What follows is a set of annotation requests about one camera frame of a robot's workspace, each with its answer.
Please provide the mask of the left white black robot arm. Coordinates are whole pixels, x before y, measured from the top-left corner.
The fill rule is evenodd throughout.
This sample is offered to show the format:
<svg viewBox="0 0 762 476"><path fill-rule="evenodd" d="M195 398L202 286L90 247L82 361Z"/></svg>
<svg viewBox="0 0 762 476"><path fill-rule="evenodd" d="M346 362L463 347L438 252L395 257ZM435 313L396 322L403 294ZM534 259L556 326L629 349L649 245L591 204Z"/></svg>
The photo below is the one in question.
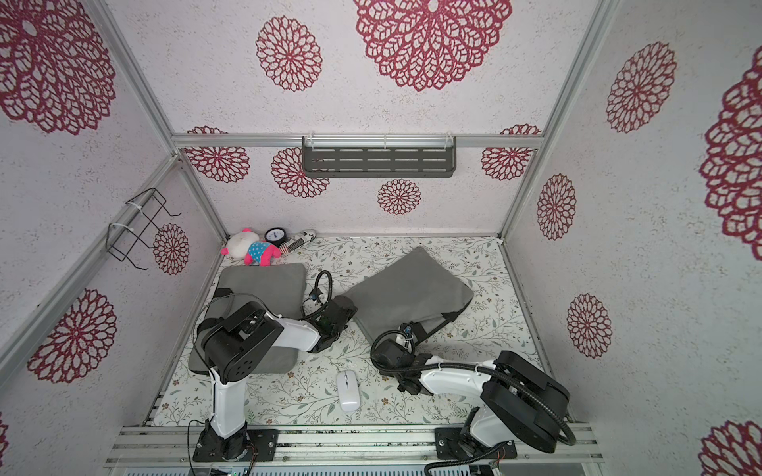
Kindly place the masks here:
<svg viewBox="0 0 762 476"><path fill-rule="evenodd" d="M278 441L277 430L250 430L245 416L246 379L254 373L271 348L323 352L347 328L357 307L345 296L327 289L327 302L300 319L273 313L256 295L246 293L237 309L239 293L218 288L210 300L223 301L221 317L209 317L198 328L194 352L212 379L212 414L195 446L190 463L271 461Z"/></svg>

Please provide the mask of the white computer mouse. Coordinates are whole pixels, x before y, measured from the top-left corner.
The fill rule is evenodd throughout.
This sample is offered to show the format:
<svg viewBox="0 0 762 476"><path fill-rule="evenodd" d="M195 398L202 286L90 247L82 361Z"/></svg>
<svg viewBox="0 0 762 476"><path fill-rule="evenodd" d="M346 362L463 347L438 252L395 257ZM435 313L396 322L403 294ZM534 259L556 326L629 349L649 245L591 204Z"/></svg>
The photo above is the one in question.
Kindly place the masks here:
<svg viewBox="0 0 762 476"><path fill-rule="evenodd" d="M354 371L345 370L337 375L337 396L339 406L345 414L354 413L360 408L361 396Z"/></svg>

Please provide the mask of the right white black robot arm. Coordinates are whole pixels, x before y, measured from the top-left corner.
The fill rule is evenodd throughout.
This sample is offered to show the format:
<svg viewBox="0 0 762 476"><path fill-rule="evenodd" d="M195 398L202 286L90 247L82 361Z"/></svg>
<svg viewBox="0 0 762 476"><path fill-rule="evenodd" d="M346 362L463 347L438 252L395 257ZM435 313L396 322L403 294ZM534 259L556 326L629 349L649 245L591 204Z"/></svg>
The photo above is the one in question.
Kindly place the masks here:
<svg viewBox="0 0 762 476"><path fill-rule="evenodd" d="M559 444L577 444L568 423L569 391L513 351L483 363L448 361L418 354L412 337L389 330L371 344L370 361L381 375L396 378L402 393L479 400L459 430L435 430L438 460L425 466L427 475L490 458L513 458L518 441L547 454Z"/></svg>

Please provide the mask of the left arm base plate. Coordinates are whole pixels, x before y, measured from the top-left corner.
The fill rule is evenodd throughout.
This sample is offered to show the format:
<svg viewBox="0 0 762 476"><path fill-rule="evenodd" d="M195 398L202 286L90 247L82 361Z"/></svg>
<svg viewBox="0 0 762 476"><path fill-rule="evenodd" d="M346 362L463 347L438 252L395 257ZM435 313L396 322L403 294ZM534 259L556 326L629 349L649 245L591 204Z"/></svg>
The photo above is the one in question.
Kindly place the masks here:
<svg viewBox="0 0 762 476"><path fill-rule="evenodd" d="M275 457L279 436L279 430L242 428L230 438L222 438L208 426L198 438L192 462L271 462Z"/></svg>

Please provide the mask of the grey laptop bag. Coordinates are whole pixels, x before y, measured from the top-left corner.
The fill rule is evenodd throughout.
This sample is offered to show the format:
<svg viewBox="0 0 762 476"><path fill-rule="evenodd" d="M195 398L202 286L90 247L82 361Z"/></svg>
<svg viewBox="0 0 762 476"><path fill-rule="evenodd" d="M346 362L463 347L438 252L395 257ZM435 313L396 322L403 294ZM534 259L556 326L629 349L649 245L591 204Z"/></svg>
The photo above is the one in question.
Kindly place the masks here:
<svg viewBox="0 0 762 476"><path fill-rule="evenodd" d="M302 263L223 269L216 289L223 289L224 293L212 299L204 320L196 328L196 349L189 355L188 370L192 374L208 375L208 368L200 358L204 353L202 339L204 332L219 319L230 317L248 303L256 307L256 317L261 317L261 305L266 305L273 315L295 319L300 313L306 287L307 268Z"/></svg>
<svg viewBox="0 0 762 476"><path fill-rule="evenodd" d="M418 344L455 321L474 292L425 248L417 247L343 295L357 307L353 320L368 342L389 330Z"/></svg>

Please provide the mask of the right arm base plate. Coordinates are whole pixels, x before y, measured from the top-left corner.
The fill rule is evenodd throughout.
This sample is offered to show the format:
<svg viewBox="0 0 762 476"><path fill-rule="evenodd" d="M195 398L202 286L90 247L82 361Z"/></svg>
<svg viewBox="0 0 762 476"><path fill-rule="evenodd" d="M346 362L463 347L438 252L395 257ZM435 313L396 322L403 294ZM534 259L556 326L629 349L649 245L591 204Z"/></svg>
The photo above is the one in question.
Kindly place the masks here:
<svg viewBox="0 0 762 476"><path fill-rule="evenodd" d="M461 428L435 428L435 446L440 460L465 460L482 455L486 458L515 459L518 455L515 442L510 440L502 448L486 455L489 445L468 436Z"/></svg>

